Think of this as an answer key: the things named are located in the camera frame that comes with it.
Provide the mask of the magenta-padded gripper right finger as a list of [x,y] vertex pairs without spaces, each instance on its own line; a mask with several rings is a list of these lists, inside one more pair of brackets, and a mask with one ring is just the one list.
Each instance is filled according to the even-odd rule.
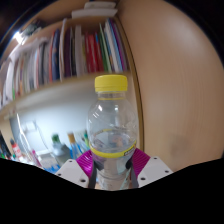
[[141,188],[155,182],[173,171],[157,156],[150,157],[136,149],[131,159],[131,186]]

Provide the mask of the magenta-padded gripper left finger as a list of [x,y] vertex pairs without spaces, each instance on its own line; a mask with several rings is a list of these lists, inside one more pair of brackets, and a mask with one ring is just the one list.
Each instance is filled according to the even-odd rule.
[[68,159],[56,172],[56,176],[83,188],[94,189],[97,171],[94,167],[91,151],[86,151],[76,160]]

